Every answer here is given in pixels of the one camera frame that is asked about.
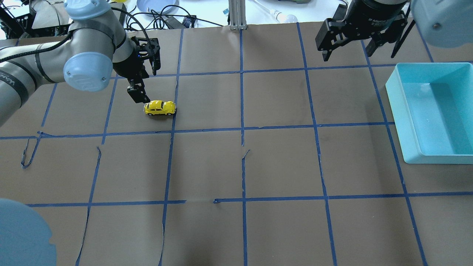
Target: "blue plastic bin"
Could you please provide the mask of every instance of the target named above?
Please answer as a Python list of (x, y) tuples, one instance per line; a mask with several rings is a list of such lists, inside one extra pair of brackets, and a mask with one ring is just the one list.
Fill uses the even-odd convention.
[(386, 89), (405, 162), (473, 164), (472, 64), (400, 63)]

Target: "blue round object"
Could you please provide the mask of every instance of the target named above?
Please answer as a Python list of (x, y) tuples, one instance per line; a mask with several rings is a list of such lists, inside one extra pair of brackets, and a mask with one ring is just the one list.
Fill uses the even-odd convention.
[(85, 52), (72, 56), (64, 65), (63, 74), (71, 87), (84, 91), (100, 91), (108, 86), (112, 60), (102, 53)]
[(110, 10), (105, 0), (66, 0), (64, 7), (73, 20), (95, 18)]
[[(150, 12), (151, 10), (156, 11), (157, 13), (163, 10), (163, 7), (167, 5), (179, 5), (179, 0), (137, 0), (136, 6), (141, 12)], [(177, 7), (168, 7), (163, 11), (164, 14), (170, 14)]]
[(32, 208), (0, 198), (0, 264), (2, 266), (56, 266), (53, 234)]

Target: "metal post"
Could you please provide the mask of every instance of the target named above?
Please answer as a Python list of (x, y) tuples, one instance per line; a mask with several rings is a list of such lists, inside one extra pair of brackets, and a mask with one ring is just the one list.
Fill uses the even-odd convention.
[(228, 0), (230, 29), (246, 29), (245, 0)]

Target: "toy car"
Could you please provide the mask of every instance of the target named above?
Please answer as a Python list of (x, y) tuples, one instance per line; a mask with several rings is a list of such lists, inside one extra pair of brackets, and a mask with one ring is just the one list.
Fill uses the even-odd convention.
[(176, 104), (174, 102), (165, 102), (161, 100), (150, 101), (143, 107), (145, 114), (153, 115), (172, 115), (176, 112)]

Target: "yellow object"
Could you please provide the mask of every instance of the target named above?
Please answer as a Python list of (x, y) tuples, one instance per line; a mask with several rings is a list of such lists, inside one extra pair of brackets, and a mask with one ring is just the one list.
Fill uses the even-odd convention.
[(145, 114), (152, 115), (172, 115), (176, 112), (176, 104), (174, 102), (165, 102), (161, 100), (151, 101), (143, 107)]

